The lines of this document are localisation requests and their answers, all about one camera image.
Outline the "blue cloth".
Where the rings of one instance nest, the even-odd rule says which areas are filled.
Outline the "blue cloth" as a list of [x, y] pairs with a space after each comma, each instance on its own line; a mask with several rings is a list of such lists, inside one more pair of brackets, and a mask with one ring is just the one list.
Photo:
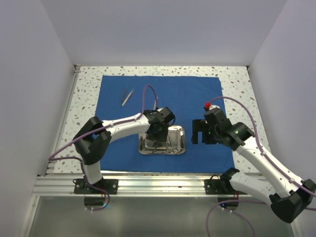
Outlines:
[[[134, 92], [124, 106], [122, 93]], [[112, 142], [101, 159], [108, 171], [222, 173], [234, 166], [232, 150], [223, 145], [192, 144], [192, 120], [202, 119], [204, 105], [211, 99], [224, 108], [219, 79], [208, 77], [137, 77], [103, 76], [96, 116], [115, 120], [139, 113], [154, 104], [168, 107], [177, 125], [185, 130], [186, 151], [182, 155], [142, 155], [138, 152], [138, 136], [131, 135]]]

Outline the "steel instrument tray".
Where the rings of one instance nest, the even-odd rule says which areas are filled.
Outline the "steel instrument tray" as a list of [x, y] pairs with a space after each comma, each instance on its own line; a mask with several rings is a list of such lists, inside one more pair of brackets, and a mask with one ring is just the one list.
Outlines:
[[150, 140], [146, 133], [139, 134], [138, 152], [142, 155], [182, 155], [185, 151], [186, 138], [182, 126], [170, 126], [164, 141]]

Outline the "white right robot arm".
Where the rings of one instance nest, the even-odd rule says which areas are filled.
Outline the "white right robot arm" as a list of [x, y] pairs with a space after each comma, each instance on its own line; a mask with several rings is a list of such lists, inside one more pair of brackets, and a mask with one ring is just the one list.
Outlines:
[[247, 159], [266, 178], [266, 182], [252, 178], [236, 168], [229, 168], [219, 178], [204, 181], [206, 194], [235, 194], [253, 196], [269, 205], [282, 221], [292, 223], [312, 202], [316, 184], [303, 180], [282, 165], [260, 143], [255, 133], [244, 123], [232, 124], [224, 112], [212, 106], [204, 119], [192, 121], [193, 144], [198, 143], [198, 133], [207, 145], [222, 144]]

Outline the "pointed steel tweezers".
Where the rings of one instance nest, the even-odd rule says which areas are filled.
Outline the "pointed steel tweezers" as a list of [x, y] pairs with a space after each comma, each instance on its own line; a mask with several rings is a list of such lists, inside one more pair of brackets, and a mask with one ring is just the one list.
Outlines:
[[121, 96], [121, 100], [120, 100], [120, 106], [122, 106], [124, 100], [125, 100], [125, 97], [126, 97], [126, 93], [127, 93], [127, 90], [128, 90], [128, 84], [126, 85], [123, 93], [122, 93], [122, 96]]

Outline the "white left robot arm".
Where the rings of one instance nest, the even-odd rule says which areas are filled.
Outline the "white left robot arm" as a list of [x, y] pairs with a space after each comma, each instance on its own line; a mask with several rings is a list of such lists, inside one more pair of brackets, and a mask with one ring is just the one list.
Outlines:
[[167, 139], [168, 128], [174, 121], [175, 115], [168, 107], [143, 110], [133, 116], [117, 120], [90, 118], [73, 138], [75, 149], [83, 162], [85, 188], [92, 194], [102, 190], [100, 160], [111, 142], [144, 133], [149, 140], [164, 142]]

